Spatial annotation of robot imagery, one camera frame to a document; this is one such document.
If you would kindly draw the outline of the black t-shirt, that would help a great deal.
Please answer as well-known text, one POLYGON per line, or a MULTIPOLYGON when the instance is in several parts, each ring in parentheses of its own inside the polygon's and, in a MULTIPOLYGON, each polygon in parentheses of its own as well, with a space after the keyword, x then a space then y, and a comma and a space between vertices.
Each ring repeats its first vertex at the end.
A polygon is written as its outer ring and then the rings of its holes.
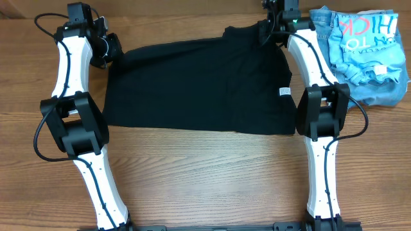
POLYGON ((296 106, 283 51, 261 25, 140 47, 114 61, 103 107, 111 126, 292 135, 296 106))

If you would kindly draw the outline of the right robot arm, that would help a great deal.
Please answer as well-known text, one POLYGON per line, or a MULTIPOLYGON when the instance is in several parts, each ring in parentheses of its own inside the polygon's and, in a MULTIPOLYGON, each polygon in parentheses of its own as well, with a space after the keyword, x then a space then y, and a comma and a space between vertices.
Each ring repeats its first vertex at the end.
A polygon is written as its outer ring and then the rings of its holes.
POLYGON ((260 42, 282 43, 297 62, 305 90, 297 107, 295 127, 308 154, 309 198, 302 230, 348 230, 337 200, 336 154, 344 127, 349 87, 329 70, 313 21, 298 1, 263 0, 267 21, 260 42))

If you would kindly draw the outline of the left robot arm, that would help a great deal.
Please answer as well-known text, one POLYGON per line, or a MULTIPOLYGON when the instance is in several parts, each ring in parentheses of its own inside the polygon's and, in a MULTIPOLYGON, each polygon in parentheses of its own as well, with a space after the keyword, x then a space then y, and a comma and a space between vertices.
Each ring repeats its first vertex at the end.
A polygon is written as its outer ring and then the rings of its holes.
POLYGON ((116 34, 108 33, 106 18, 86 3, 67 6, 67 22, 52 38, 58 47, 55 88, 40 103, 42 120, 33 148, 40 154, 39 133, 44 125, 58 147, 80 171, 96 213, 98 230, 134 230, 129 211, 118 193, 110 169, 109 128, 89 93, 90 66, 104 69, 122 54, 116 34))

